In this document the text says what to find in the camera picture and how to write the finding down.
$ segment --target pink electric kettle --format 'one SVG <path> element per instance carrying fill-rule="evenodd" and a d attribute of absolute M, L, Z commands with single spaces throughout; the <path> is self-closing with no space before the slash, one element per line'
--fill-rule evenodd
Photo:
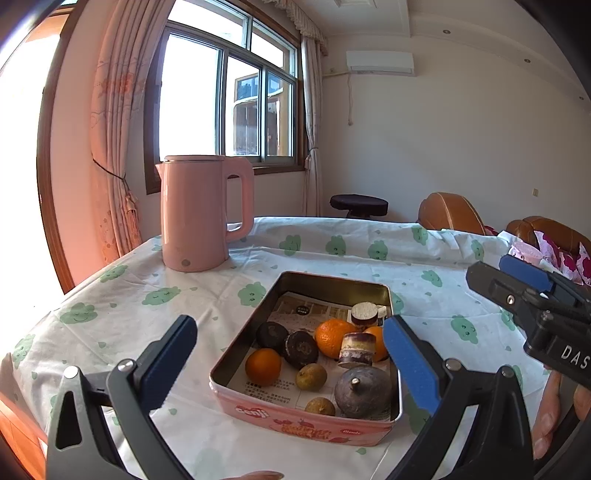
<path fill-rule="evenodd" d="M 245 158 L 220 155 L 169 155 L 156 165 L 162 180 L 162 254 L 168 268 L 201 272 L 229 257 L 228 242 L 254 224 L 254 172 Z M 242 226 L 228 231 L 226 185 L 242 180 Z"/>

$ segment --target white wall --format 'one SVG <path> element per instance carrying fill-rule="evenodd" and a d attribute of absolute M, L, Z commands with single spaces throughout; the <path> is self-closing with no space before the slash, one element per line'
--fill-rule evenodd
<path fill-rule="evenodd" d="M 51 127 L 51 182 L 61 241 L 72 277 L 79 284 L 103 267 L 90 198 L 90 100 L 103 33 L 116 0 L 90 0 L 66 51 L 57 85 Z M 255 5 L 295 31 L 284 11 L 260 0 Z M 160 233 L 160 195 L 146 195 L 142 118 L 133 120 L 127 179 L 139 198 L 144 239 Z M 301 215 L 302 172 L 258 176 L 255 214 Z M 229 188 L 230 221 L 239 219 L 239 185 Z"/>
<path fill-rule="evenodd" d="M 346 70 L 347 50 L 403 50 L 417 77 L 324 80 L 321 131 L 325 212 L 332 195 L 389 201 L 393 221 L 415 221 L 431 192 L 466 196 L 487 225 L 544 215 L 591 236 L 591 119 L 556 88 L 500 57 L 426 37 L 330 38 L 324 71 Z M 532 196 L 538 188 L 539 197 Z"/>

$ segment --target table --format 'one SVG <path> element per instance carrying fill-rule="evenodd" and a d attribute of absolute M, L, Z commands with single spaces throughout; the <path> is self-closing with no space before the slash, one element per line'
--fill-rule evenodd
<path fill-rule="evenodd" d="M 547 378 L 544 368 L 523 353 L 522 334 L 510 316 L 471 292 L 465 281 L 468 265 L 484 260 L 497 266 L 509 243 L 503 235 L 431 232 L 416 224 L 259 218 L 246 238 L 230 246 L 223 265 L 180 273 L 164 266 L 156 237 L 76 287 L 40 321 L 15 348 L 12 363 L 0 366 L 0 388 L 46 428 L 66 366 L 78 365 L 88 374 L 111 369 L 122 358 L 137 358 L 185 313 L 199 326 L 197 346 L 165 404 L 151 417 L 196 479 L 274 470 L 288 479 L 338 473 L 342 480 L 381 480 L 425 421 L 406 393 L 402 420 L 371 448 L 291 437 L 220 411 L 209 372 L 253 311 L 242 304 L 241 292 L 256 288 L 264 293 L 285 270 L 384 283 L 407 323 L 442 357 L 484 371 L 517 366 L 531 421 Z M 458 322 L 475 328 L 470 341 L 454 330 Z M 439 475 L 453 467 L 474 413 L 467 411 Z M 130 473 L 142 477 L 114 411 L 106 417 Z"/>

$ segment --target dark round stool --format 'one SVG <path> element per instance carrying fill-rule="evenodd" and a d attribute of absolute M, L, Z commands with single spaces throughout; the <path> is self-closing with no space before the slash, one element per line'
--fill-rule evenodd
<path fill-rule="evenodd" d="M 388 202 L 366 195 L 334 195 L 330 206 L 336 210 L 348 210 L 347 218 L 369 220 L 372 216 L 383 217 L 388 213 Z"/>

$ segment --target orange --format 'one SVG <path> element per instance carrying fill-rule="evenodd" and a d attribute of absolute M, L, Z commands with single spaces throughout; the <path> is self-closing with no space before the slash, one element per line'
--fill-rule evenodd
<path fill-rule="evenodd" d="M 347 333 L 356 331 L 357 329 L 352 323 L 345 320 L 330 319 L 318 326 L 314 339 L 323 354 L 338 360 L 343 337 Z"/>
<path fill-rule="evenodd" d="M 379 362 L 388 357 L 388 351 L 384 345 L 384 337 L 382 335 L 383 330 L 381 327 L 373 326 L 369 327 L 365 333 L 371 333 L 375 337 L 375 355 L 374 362 Z"/>
<path fill-rule="evenodd" d="M 252 383 L 268 387 L 279 378 L 281 357 L 272 348 L 261 348 L 251 353 L 244 369 Z"/>

